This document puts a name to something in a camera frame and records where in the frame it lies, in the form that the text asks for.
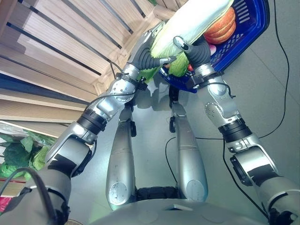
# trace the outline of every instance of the black cable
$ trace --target black cable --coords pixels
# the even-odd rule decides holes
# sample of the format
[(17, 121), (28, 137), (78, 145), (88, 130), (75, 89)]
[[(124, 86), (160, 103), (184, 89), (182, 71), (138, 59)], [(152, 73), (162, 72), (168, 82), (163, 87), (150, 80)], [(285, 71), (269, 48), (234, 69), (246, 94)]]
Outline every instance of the black cable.
[(117, 63), (115, 63), (113, 61), (110, 61), (109, 64), (111, 65), (113, 77), (114, 77), (114, 79), (116, 79), (116, 74), (114, 72), (113, 65), (115, 65), (119, 69), (120, 72), (122, 72), (122, 69), (121, 69), (121, 67), (119, 67), (119, 65)]
[(36, 171), (34, 171), (31, 168), (27, 168), (27, 167), (22, 167), (19, 169), (16, 169), (16, 171), (14, 171), (8, 178), (7, 180), (4, 182), (3, 186), (0, 189), (0, 196), (2, 195), (4, 189), (6, 188), (6, 186), (8, 185), (8, 183), (13, 179), (13, 177), (19, 173), (19, 172), (28, 172), (32, 179), (34, 180), (36, 186), (37, 186), (37, 190), (39, 192), (39, 195), (42, 199), (42, 203), (47, 211), (48, 217), (51, 220), (50, 223), (48, 224), (56, 224), (57, 221), (57, 217), (56, 217), (56, 213), (55, 210), (53, 208), (50, 196), (48, 194), (48, 191), (45, 187), (44, 182), (42, 181), (42, 179), (40, 178), (40, 176), (38, 175), (38, 173)]
[(235, 183), (236, 187), (244, 194), (244, 196), (247, 197), (247, 199), (267, 218), (268, 218), (268, 215), (256, 204), (256, 202), (253, 201), (253, 199), (247, 195), (247, 193), (238, 185), (238, 183), (236, 182), (232, 172), (230, 171), (227, 163), (226, 163), (226, 160), (225, 160), (225, 140), (223, 139), (223, 162), (228, 170), (228, 172), (230, 173), (230, 176), (231, 178), (233, 179), (233, 182)]
[(275, 33), (276, 33), (276, 37), (277, 37), (278, 43), (279, 43), (279, 45), (280, 45), (283, 53), (285, 54), (285, 59), (286, 59), (286, 63), (287, 63), (287, 78), (286, 78), (286, 84), (285, 84), (284, 112), (283, 112), (282, 119), (281, 119), (280, 123), (278, 124), (278, 126), (274, 130), (272, 130), (271, 132), (269, 132), (268, 134), (266, 134), (264, 136), (261, 136), (259, 138), (263, 138), (263, 137), (266, 137), (266, 136), (269, 136), (270, 134), (272, 134), (274, 131), (276, 131), (281, 126), (283, 120), (285, 119), (287, 85), (288, 85), (289, 77), (290, 77), (290, 63), (289, 63), (289, 59), (288, 59), (288, 57), (286, 55), (285, 49), (283, 48), (283, 46), (282, 46), (282, 44), (280, 42), (279, 36), (278, 36), (277, 16), (276, 16), (276, 3), (275, 3), (275, 0), (274, 0), (274, 18), (275, 18)]
[(100, 97), (97, 97), (96, 99), (94, 99), (93, 101), (90, 102), (90, 104), (87, 107), (89, 107), (91, 104), (93, 104), (94, 102), (96, 102), (97, 100), (99, 99), (102, 99), (102, 98), (106, 98), (106, 97), (114, 97), (114, 96), (128, 96), (128, 95), (134, 95), (135, 92), (133, 93), (128, 93), (128, 94), (110, 94), (110, 95), (103, 95), (103, 96), (100, 96)]
[[(176, 180), (176, 178), (175, 178), (175, 175), (174, 175), (174, 173), (173, 173), (173, 171), (172, 171), (172, 169), (171, 169), (171, 166), (170, 166), (170, 164), (169, 164), (169, 160), (168, 160), (168, 156), (167, 156), (167, 145), (168, 145), (168, 143), (172, 140), (172, 139), (174, 139), (174, 138), (176, 138), (176, 137), (172, 137), (172, 138), (170, 138), (168, 141), (167, 141), (167, 143), (165, 144), (165, 158), (166, 158), (166, 160), (167, 160), (167, 163), (168, 163), (168, 166), (169, 166), (169, 169), (170, 169), (170, 171), (171, 171), (171, 173), (172, 173), (172, 176), (173, 176), (173, 178), (174, 178), (174, 180), (175, 180), (175, 182), (177, 183), (177, 180)], [(233, 174), (232, 174), (232, 172), (231, 172), (231, 170), (229, 169), (229, 167), (228, 167), (228, 165), (227, 165), (227, 163), (226, 163), (226, 161), (225, 161), (225, 140), (224, 139), (222, 139), (222, 138), (205, 138), (205, 137), (196, 137), (196, 139), (202, 139), (202, 140), (223, 140), (223, 162), (224, 162), (224, 164), (225, 164), (225, 166), (226, 166), (226, 168), (227, 168), (227, 170), (228, 170), (228, 172), (230, 173), (230, 176), (231, 176), (231, 178), (233, 179), (233, 182), (234, 182), (234, 184), (236, 185), (236, 187), (245, 195), (245, 197), (266, 217), (266, 218), (268, 218), (268, 215), (256, 204), (256, 202), (254, 202), (253, 201), (253, 199), (238, 185), (238, 183), (236, 182), (236, 180), (235, 180), (235, 178), (234, 178), (234, 176), (233, 176)]]
[(113, 77), (114, 77), (114, 79), (116, 79), (117, 77), (116, 77), (116, 74), (115, 74), (114, 69), (113, 69), (113, 63), (110, 62), (110, 65), (111, 65)]
[(117, 63), (115, 63), (115, 62), (111, 61), (111, 64), (115, 65), (115, 66), (116, 66), (116, 68), (118, 68), (118, 70), (119, 70), (120, 72), (122, 72), (122, 71), (123, 71), (123, 70), (121, 69), (121, 67), (119, 67), (119, 65), (118, 65)]
[(229, 85), (226, 84), (226, 83), (221, 83), (221, 82), (205, 83), (205, 84), (200, 85), (199, 88), (204, 88), (204, 87), (209, 86), (209, 85), (212, 85), (212, 84), (219, 84), (219, 85), (225, 86), (226, 88), (228, 88), (228, 94), (229, 94), (229, 96), (230, 96), (231, 98), (234, 98), (234, 97), (235, 97), (235, 95), (231, 95), (231, 89), (230, 89)]
[[(170, 169), (170, 171), (171, 171), (171, 174), (172, 174), (172, 176), (173, 176), (173, 178), (174, 178), (174, 180), (175, 180), (175, 182), (176, 182), (176, 184), (177, 184), (177, 180), (176, 180), (176, 178), (175, 178), (175, 175), (174, 175), (173, 170), (172, 170), (172, 168), (171, 168), (171, 166), (170, 166), (170, 163), (169, 163), (169, 160), (168, 160), (168, 156), (167, 156), (167, 145), (168, 145), (168, 143), (169, 143), (172, 139), (174, 139), (174, 138), (176, 138), (176, 137), (170, 138), (170, 139), (167, 141), (167, 143), (165, 144), (165, 159), (167, 160), (167, 164), (168, 164), (168, 166), (169, 166), (169, 169)], [(203, 139), (203, 140), (223, 140), (222, 138), (204, 138), (204, 137), (196, 137), (196, 139)]]
[(172, 139), (174, 139), (174, 138), (176, 138), (176, 137), (170, 138), (170, 139), (167, 141), (167, 143), (165, 144), (165, 158), (166, 158), (166, 160), (167, 160), (167, 164), (168, 164), (169, 169), (170, 169), (170, 171), (171, 171), (171, 173), (172, 173), (172, 176), (173, 176), (173, 178), (174, 178), (174, 180), (175, 180), (175, 183), (177, 184), (176, 177), (175, 177), (175, 175), (174, 175), (174, 173), (173, 173), (173, 170), (172, 170), (172, 168), (171, 168), (171, 166), (170, 166), (170, 164), (169, 164), (169, 160), (168, 160), (168, 156), (167, 156), (167, 145), (168, 145), (168, 143), (169, 143)]
[(95, 155), (95, 153), (96, 153), (96, 150), (97, 150), (97, 139), (96, 139), (95, 144), (94, 144), (94, 151), (93, 151), (92, 156), (90, 157), (90, 161), (91, 161), (92, 158), (94, 157), (94, 155)]
[(195, 137), (195, 138), (201, 140), (223, 140), (223, 138), (206, 138), (206, 137)]

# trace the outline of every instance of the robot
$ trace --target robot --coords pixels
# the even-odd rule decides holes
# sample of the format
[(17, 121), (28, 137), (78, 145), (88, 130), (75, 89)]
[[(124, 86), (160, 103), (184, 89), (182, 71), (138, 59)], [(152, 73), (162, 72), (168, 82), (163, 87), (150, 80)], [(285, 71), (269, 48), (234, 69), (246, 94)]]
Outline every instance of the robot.
[[(171, 63), (176, 57), (155, 59), (150, 46), (164, 23), (145, 32), (134, 46), (127, 64), (109, 89), (92, 101), (78, 121), (73, 122), (51, 147), (45, 167), (37, 179), (29, 180), (13, 198), (0, 217), (1, 224), (62, 225), (68, 219), (71, 178), (81, 174), (93, 154), (93, 145), (100, 131), (122, 108), (110, 156), (106, 198), (113, 212), (94, 225), (117, 224), (260, 224), (249, 218), (206, 203), (207, 181), (195, 136), (178, 90), (170, 89), (170, 131), (176, 132), (179, 155), (177, 187), (135, 187), (131, 137), (135, 136), (132, 121), (132, 99), (137, 89), (144, 90), (140, 70)], [(248, 128), (230, 94), (230, 88), (210, 64), (210, 49), (204, 38), (194, 45), (181, 37), (174, 44), (185, 52), (195, 74), (187, 82), (197, 89), (205, 113), (223, 135), (227, 149), (233, 154), (231, 163), (242, 184), (253, 186), (270, 225), (300, 223), (300, 189), (278, 174), (263, 144)]]

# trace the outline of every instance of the orange pumpkin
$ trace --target orange pumpkin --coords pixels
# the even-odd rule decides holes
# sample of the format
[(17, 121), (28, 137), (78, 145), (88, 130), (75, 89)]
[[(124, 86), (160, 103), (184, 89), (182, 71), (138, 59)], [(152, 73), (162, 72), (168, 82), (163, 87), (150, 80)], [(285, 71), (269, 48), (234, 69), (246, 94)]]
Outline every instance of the orange pumpkin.
[(236, 28), (234, 9), (228, 11), (214, 22), (204, 33), (205, 39), (211, 44), (220, 44), (230, 38)]

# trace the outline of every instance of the floor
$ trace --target floor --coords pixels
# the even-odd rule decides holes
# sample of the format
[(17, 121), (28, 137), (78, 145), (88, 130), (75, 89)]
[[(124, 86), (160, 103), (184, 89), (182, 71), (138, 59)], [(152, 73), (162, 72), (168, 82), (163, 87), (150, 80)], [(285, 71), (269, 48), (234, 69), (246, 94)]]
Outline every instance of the floor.
[[(299, 0), (277, 0), (278, 32), (290, 61), (290, 80), (286, 98), (286, 115), (282, 126), (262, 139), (280, 174), (300, 183), (300, 44)], [(269, 28), (226, 69), (223, 78), (236, 95), (239, 110), (252, 131), (262, 136), (279, 123), (284, 106), (287, 63), (280, 49), (274, 26), (274, 5), (270, 4)], [(165, 160), (165, 143), (173, 137), (168, 130), (171, 112), (168, 107), (168, 85), (155, 77), (149, 90), (142, 93), (134, 110), (137, 137), (132, 139), (136, 185), (141, 187), (174, 185)], [(194, 134), (198, 137), (221, 137), (218, 130), (203, 113), (197, 94), (180, 93)], [(109, 154), (118, 115), (99, 135), (97, 153), (84, 173), (72, 180), (69, 205), (70, 218), (85, 225), (110, 213), (105, 198), (105, 181)], [(168, 146), (171, 166), (175, 167), (176, 141)], [(245, 216), (266, 222), (260, 212), (236, 188), (222, 162), (222, 142), (198, 142), (205, 164), (209, 185), (207, 202), (231, 209)], [(244, 190), (255, 201), (250, 187)]]

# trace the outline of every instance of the blue plastic basket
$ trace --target blue plastic basket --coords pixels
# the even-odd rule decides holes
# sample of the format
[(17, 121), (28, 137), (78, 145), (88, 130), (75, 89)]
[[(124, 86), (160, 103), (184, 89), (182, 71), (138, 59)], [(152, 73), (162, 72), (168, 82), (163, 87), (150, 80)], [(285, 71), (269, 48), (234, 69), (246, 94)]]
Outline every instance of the blue plastic basket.
[[(232, 7), (236, 15), (236, 29), (227, 41), (216, 45), (217, 51), (210, 58), (216, 71), (226, 69), (267, 29), (270, 22), (268, 0), (235, 0)], [(182, 77), (169, 75), (168, 69), (165, 67), (162, 67), (159, 73), (174, 87), (193, 93), (197, 92), (195, 89), (188, 90), (186, 88), (188, 75)]]

